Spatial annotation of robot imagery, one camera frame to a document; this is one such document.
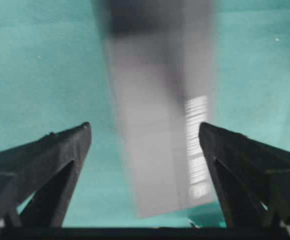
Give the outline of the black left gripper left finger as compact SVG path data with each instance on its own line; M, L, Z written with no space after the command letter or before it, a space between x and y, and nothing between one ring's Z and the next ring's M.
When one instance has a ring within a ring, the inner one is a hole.
M92 142L91 125L0 151L0 220L60 227Z

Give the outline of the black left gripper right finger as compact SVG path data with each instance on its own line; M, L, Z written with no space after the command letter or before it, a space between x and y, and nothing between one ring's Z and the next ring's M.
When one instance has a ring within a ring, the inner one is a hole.
M209 123L199 141L228 227L290 223L290 152Z

